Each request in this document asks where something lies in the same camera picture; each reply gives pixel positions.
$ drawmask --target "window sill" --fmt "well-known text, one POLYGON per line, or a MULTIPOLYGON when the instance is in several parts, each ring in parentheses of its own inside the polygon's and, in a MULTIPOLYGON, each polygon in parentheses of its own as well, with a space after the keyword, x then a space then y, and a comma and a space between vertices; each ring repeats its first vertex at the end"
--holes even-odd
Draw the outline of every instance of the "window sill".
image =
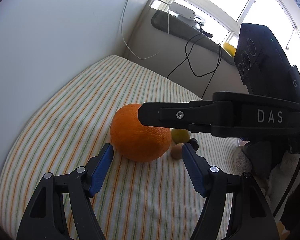
MULTIPOLYGON (((157 10, 151 18, 152 26, 160 31, 167 33, 167 15, 169 15, 169 34, 188 41, 190 38, 200 33, 198 30, 177 19, 175 16, 170 15, 161 10, 157 10)), ((203 34, 202 36, 203 38, 196 42, 196 45, 208 49, 212 52, 215 52, 216 54, 219 54, 219 45, 216 44, 214 41, 210 40, 208 37, 204 36, 203 34)), ((222 58, 230 65, 235 66, 233 57, 230 54, 228 54, 223 48, 221 49, 222 58)))

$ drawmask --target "white electronic device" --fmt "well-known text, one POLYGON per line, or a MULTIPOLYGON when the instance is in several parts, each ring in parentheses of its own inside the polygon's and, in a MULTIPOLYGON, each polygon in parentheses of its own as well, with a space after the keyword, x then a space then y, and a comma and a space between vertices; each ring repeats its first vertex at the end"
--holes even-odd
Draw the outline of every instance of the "white electronic device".
POLYGON ((178 19, 197 30, 200 30, 205 23, 205 20, 202 17, 197 16, 193 10, 176 2, 170 4, 169 10, 178 14, 178 19))
POLYGON ((172 2, 170 4, 170 10, 175 12, 178 15, 183 16, 186 19, 194 19, 196 17, 193 10, 187 8, 186 6, 178 4, 176 2, 172 2))

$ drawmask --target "small lime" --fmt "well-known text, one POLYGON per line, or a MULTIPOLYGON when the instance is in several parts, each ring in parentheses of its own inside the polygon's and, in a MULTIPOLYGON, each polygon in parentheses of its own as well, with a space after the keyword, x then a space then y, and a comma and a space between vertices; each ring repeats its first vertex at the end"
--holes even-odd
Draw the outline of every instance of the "small lime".
POLYGON ((172 129, 171 137, 176 144, 187 143, 190 140, 190 132, 183 129, 172 129))

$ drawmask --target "white wall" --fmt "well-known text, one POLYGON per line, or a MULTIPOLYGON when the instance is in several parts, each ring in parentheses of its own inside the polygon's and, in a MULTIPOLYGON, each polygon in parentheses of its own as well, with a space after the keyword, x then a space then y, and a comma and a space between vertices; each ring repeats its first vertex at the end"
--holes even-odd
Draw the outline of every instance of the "white wall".
MULTIPOLYGON (((151 18, 155 11, 155 9, 149 9, 143 22, 139 25, 138 30, 135 30, 134 35, 131 37, 130 44, 132 51, 141 58, 149 57, 160 49, 162 49, 162 51, 156 56, 146 60, 140 60, 132 53, 129 53, 128 59, 167 77, 170 71, 179 65, 186 57, 184 48, 187 41, 173 35, 169 35, 168 38, 167 33, 154 28, 151 25, 151 18)), ((192 43, 188 44, 188 51, 190 51, 191 45, 192 43)), ((194 72, 197 75, 202 75, 216 68, 218 54, 194 45, 189 59, 194 72)), ((189 68, 188 62, 185 61, 170 75, 169 79, 201 97, 210 77, 211 74, 201 78, 194 76, 189 68)), ((246 86, 242 84, 237 68, 225 62, 223 59, 203 99, 211 100, 212 94, 217 91, 248 93, 246 86)))
MULTIPOLYGON (((127 39, 147 0, 129 0, 127 39)), ((2 0, 0 171, 32 114, 89 65, 121 56, 125 0, 2 0)))

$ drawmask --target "black cable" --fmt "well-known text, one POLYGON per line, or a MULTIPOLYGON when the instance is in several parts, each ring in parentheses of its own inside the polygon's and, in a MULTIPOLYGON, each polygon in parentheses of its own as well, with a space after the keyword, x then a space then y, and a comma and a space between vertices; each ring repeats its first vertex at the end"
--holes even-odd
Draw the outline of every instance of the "black cable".
POLYGON ((285 201, 285 199, 286 199, 287 195, 289 194, 289 192, 290 192, 290 190, 291 190, 294 182, 296 181, 296 178, 297 178, 297 175, 298 175, 299 171, 300 171, 300 157, 299 157, 299 161, 298 161, 298 164, 296 166, 296 169, 295 169, 295 171, 293 173, 293 176, 292 176, 292 178, 290 180, 290 183, 288 184, 288 186, 287 186, 285 192, 283 193, 283 195, 282 195, 282 197, 281 197, 281 199, 280 199, 277 207, 275 208, 275 210, 273 212, 273 217, 275 217, 277 215, 277 213, 279 212, 279 210, 280 210, 283 202, 285 201))
MULTIPOLYGON (((192 38, 190 38, 190 39, 188 40, 188 42, 186 43, 185 48, 187 47, 188 43, 189 43, 193 38, 199 36, 200 34, 202 34, 202 33, 196 34, 195 36, 193 36, 192 38)), ((192 44, 192 47, 191 47, 191 50, 189 51, 189 54, 186 53, 186 56, 187 56, 187 57, 190 55, 193 46, 194 46, 199 40, 201 40, 202 38, 196 40, 196 41, 192 44)), ((167 78, 169 78, 169 76, 171 75, 171 73, 172 73, 173 71, 175 71, 178 67, 180 67, 180 66, 186 61, 186 59, 187 59, 187 58, 185 58, 178 66, 176 66, 176 67, 169 73, 169 75, 167 76, 167 78)))
POLYGON ((193 73, 196 77, 204 77, 204 76, 206 76, 206 75, 208 75, 208 74, 211 74, 211 73, 215 72, 215 71, 217 70, 217 68, 218 68, 218 66, 219 66, 219 64, 220 64, 220 62, 221 62, 221 56, 220 56, 220 55, 221 55, 222 52, 221 52, 221 45, 220 45, 220 42, 219 42, 219 56, 218 56, 217 66, 216 66, 215 70, 213 70, 213 71, 211 71, 211 72, 209 72, 209 73, 205 73, 205 74, 200 75, 200 76, 198 76, 198 75, 193 71, 193 69, 192 69, 192 67, 191 67, 191 63, 190 63, 189 57, 188 57, 187 52, 186 52, 186 47, 185 47, 185 53, 186 53, 186 59, 188 60, 189 67, 190 67, 192 73, 193 73))
POLYGON ((217 61, 217 67, 216 67, 216 69, 213 71, 213 74, 212 74, 212 76, 211 76, 211 78, 210 78, 210 80, 209 80, 208 85, 206 86, 206 89, 205 89, 204 92, 203 92, 203 95, 202 95, 201 99, 203 98, 205 92, 207 91, 207 88, 208 88, 208 86, 210 85, 210 82, 211 82, 211 80, 212 80, 212 78, 213 78, 215 72, 217 71, 219 65, 220 65, 221 58, 222 58, 222 49, 221 49, 221 44, 219 43, 219 56, 218 56, 218 61, 217 61))

